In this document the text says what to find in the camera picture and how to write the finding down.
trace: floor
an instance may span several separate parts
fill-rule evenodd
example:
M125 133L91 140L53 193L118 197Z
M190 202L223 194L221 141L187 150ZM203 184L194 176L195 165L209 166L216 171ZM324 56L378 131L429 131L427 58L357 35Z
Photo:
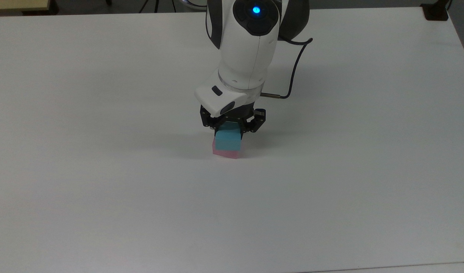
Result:
M146 0L112 0L112 6L105 0L56 0L60 8L59 14L116 14L138 13ZM158 12L173 12L173 1L177 12L192 12L194 10L181 4L181 0L159 1ZM195 3L205 3L206 0L193 0ZM434 0L309 0L312 9L332 8L373 8L373 7L418 7L421 3L433 3ZM143 13L154 12L156 0L148 0ZM464 46L464 0L453 0L449 10L459 38Z

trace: blue cube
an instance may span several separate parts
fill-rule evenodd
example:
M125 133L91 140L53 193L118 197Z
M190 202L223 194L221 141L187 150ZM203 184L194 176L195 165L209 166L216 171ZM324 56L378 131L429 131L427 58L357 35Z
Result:
M240 126L236 122L226 121L215 134L215 149L225 151L239 151L242 136Z

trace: black cable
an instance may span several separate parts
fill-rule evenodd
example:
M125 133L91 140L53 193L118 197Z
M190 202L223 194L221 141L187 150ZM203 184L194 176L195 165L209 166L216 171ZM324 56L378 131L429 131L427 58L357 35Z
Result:
M141 9L139 10L138 13L141 13L142 10L144 10L144 7L146 7L146 4L147 4L148 1L149 1L149 0L146 0L146 2L144 2L144 5L142 5L142 7L141 7Z
M154 13L158 13L159 0L156 0L156 5L154 5Z
M446 10L449 10L451 4L452 4L452 0L449 1L449 5L447 5L447 9L446 9Z
M303 54L304 49L306 49L306 46L308 46L308 44L310 44L313 41L313 38L309 38L308 41L306 42L294 42L287 38L284 38L283 36L279 35L279 37L282 40L290 43L291 45L303 46L303 48L301 48L301 51L299 52L299 54L297 54L296 63L294 64L294 68L292 69L292 73L291 73L291 81L289 82L289 91L287 92L287 95L281 96L277 94L261 93L261 96L268 97L268 98L276 98L276 99L287 99L291 95L292 83L294 82L294 74L296 73L296 68L297 68L297 64L299 63L299 59L301 58L301 55Z

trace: white robot casing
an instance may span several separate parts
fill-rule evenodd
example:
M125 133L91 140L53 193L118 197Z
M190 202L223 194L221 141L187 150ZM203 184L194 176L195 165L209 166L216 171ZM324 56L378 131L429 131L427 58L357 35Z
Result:
M206 30L212 41L215 35L214 44L220 49L222 60L211 76L196 89L195 96L214 117L242 105L251 104L261 95L267 67L275 52L279 27L289 0L279 2L282 5L281 14L276 7L277 3L268 5L268 12L274 12L279 16L264 35L251 33L243 26L244 23L239 23L236 15L234 16L235 2L236 0L221 0L221 29L220 26L213 28L210 1L206 11Z

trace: black button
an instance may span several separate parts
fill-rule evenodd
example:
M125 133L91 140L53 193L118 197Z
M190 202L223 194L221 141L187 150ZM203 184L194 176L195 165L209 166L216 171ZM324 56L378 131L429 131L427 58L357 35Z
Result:
M216 85L211 88L211 91L213 91L213 93L215 93L215 95L217 95L219 97L223 94L223 92L220 89L218 89L218 87Z
M237 1L235 2L235 5L234 5L234 14L237 16L237 19L239 19L240 21L244 21L245 19L247 19L247 15L245 14L245 9L244 9L245 5L244 5L244 2L242 1Z
M235 102L231 102L229 104L227 104L226 107L223 107L222 110L220 111L220 114L223 115L225 114L226 112L232 110L232 108L235 106Z
M269 33L269 29L271 24L267 20L260 20L260 21L250 21L247 24L247 28L256 34L267 34Z

